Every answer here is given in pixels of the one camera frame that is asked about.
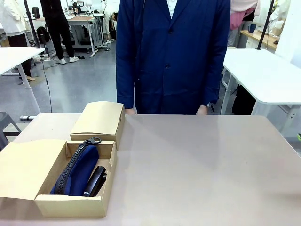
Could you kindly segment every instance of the plastic stool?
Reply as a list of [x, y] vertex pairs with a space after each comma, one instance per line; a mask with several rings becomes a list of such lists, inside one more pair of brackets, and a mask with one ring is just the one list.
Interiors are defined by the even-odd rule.
[[[4, 132], [4, 129], [9, 125], [13, 124], [18, 132]], [[8, 145], [6, 136], [18, 136], [21, 133], [19, 127], [15, 124], [12, 118], [7, 112], [0, 112], [0, 151]]]

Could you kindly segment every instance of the open cardboard box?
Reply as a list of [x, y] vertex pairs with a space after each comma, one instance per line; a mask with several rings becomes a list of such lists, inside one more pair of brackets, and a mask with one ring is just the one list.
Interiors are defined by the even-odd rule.
[[125, 122], [123, 104], [99, 101], [88, 103], [70, 132], [71, 140], [88, 140], [100, 137], [115, 140], [117, 148]]
[[0, 152], [0, 197], [34, 200], [45, 217], [105, 217], [117, 163], [116, 143], [97, 145], [95, 166], [107, 179], [96, 197], [50, 195], [81, 141], [39, 140], [10, 143]]

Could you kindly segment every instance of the blue pencil case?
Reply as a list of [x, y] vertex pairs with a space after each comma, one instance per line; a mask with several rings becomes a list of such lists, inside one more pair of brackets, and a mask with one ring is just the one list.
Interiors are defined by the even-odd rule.
[[92, 138], [79, 145], [50, 194], [82, 196], [99, 159], [96, 145], [100, 142], [100, 138]]

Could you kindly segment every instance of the black stapler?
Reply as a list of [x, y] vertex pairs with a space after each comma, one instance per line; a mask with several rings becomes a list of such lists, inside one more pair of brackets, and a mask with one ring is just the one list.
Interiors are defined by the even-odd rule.
[[93, 197], [96, 196], [99, 190], [102, 188], [107, 178], [105, 173], [105, 167], [97, 166], [96, 170], [92, 174], [91, 178], [88, 181], [88, 184], [84, 190], [82, 196]]

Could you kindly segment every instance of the box lid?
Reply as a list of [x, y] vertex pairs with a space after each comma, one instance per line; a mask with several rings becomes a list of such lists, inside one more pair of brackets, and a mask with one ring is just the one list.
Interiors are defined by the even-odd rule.
[[34, 200], [66, 141], [9, 143], [0, 152], [0, 197]]
[[123, 104], [99, 101], [87, 104], [71, 134], [115, 135], [118, 128]]

